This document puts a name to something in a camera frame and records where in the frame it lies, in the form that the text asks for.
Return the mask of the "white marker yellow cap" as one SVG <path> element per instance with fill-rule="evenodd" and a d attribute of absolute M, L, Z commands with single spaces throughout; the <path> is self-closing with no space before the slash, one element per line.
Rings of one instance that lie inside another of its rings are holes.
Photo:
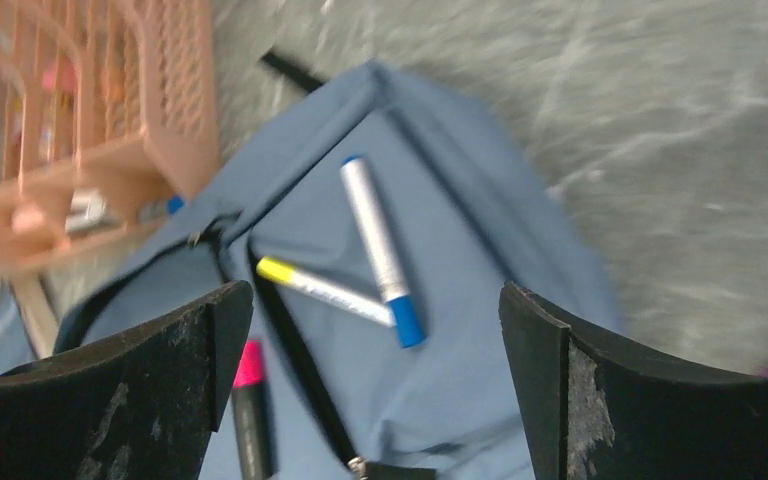
<path fill-rule="evenodd" d="M 395 326 L 390 310 L 380 300 L 361 294 L 338 283 L 299 269 L 273 257 L 263 257 L 256 272 L 278 285 L 351 312 L 388 328 Z"/>

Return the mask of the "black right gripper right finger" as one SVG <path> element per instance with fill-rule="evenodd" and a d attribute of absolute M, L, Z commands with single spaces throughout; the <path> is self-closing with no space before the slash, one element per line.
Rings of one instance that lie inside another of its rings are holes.
<path fill-rule="evenodd" d="M 505 350 L 539 479 L 768 479 L 768 378 L 684 360 L 507 283 Z"/>

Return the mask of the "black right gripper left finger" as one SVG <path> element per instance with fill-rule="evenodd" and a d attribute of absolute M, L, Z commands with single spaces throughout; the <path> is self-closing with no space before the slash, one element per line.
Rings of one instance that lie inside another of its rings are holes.
<path fill-rule="evenodd" d="M 252 317 L 231 282 L 0 375 L 0 479 L 195 479 Z"/>

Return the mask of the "white marker blue cap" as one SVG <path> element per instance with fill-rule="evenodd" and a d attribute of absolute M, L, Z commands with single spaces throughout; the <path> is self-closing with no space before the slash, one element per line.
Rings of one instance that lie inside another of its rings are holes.
<path fill-rule="evenodd" d="M 417 346 L 426 335 L 413 305 L 370 170 L 362 157 L 353 156 L 343 162 L 340 175 L 380 297 L 395 320 L 398 340 L 403 348 Z"/>

